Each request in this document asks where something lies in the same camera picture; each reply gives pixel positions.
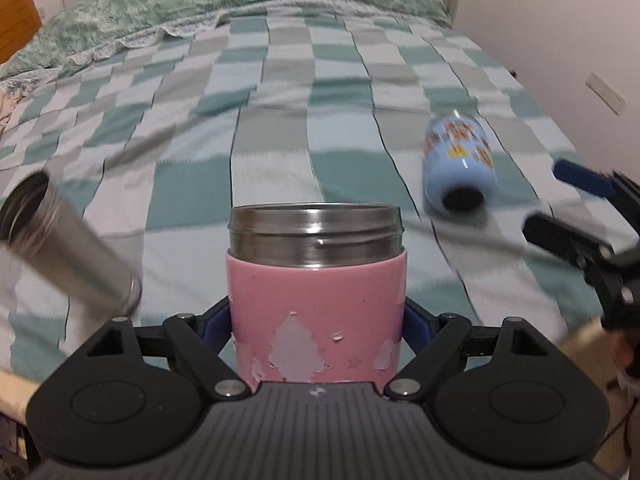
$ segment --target wall outlet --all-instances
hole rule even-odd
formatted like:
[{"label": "wall outlet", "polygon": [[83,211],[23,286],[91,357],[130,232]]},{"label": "wall outlet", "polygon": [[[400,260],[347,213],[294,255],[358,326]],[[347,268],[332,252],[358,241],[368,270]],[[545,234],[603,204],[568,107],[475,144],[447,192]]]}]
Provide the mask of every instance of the wall outlet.
[{"label": "wall outlet", "polygon": [[609,83],[604,81],[600,76],[591,72],[587,78],[587,86],[593,90],[616,115],[620,115],[625,109],[626,101],[622,95],[611,88]]}]

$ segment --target stainless steel cup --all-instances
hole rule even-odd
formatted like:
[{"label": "stainless steel cup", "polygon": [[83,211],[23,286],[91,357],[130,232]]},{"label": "stainless steel cup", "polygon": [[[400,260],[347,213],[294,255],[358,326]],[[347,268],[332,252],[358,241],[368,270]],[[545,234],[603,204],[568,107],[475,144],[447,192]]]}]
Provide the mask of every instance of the stainless steel cup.
[{"label": "stainless steel cup", "polygon": [[235,207],[226,256],[238,373],[372,381],[398,371],[406,293],[400,210],[380,204]]},{"label": "stainless steel cup", "polygon": [[94,314],[128,316],[140,302],[140,277],[82,221],[44,171],[7,197],[0,241]]}]

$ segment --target light blue water bottle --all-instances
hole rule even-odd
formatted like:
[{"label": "light blue water bottle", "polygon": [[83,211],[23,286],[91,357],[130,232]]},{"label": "light blue water bottle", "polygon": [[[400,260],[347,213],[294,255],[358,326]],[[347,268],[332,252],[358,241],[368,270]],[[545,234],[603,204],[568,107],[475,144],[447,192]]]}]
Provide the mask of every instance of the light blue water bottle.
[{"label": "light blue water bottle", "polygon": [[471,212],[495,192],[497,177],[489,143],[473,117],[454,110],[434,118],[424,153],[424,193],[436,211]]}]

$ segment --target thermos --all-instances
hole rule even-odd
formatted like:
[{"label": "thermos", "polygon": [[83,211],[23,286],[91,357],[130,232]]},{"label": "thermos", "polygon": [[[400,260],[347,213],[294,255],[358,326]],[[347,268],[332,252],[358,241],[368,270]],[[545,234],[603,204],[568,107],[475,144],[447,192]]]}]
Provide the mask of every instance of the thermos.
[{"label": "thermos", "polygon": [[453,111],[434,118],[423,159],[424,194],[444,215],[471,212],[497,187],[486,133],[473,117]]},{"label": "thermos", "polygon": [[235,207],[226,257],[238,373],[261,381],[396,374],[406,289],[399,209]]},{"label": "thermos", "polygon": [[82,221],[44,171],[25,178],[0,209],[0,241],[94,316],[127,316],[140,277]]}]

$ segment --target black bottle cap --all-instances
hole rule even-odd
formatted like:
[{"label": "black bottle cap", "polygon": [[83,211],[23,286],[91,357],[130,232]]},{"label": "black bottle cap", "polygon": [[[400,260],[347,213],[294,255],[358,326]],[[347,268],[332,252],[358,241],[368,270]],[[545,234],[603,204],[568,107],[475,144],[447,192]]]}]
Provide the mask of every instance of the black bottle cap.
[{"label": "black bottle cap", "polygon": [[444,207],[451,212],[467,213],[479,208],[484,195],[475,187],[457,187],[450,190],[442,199]]}]

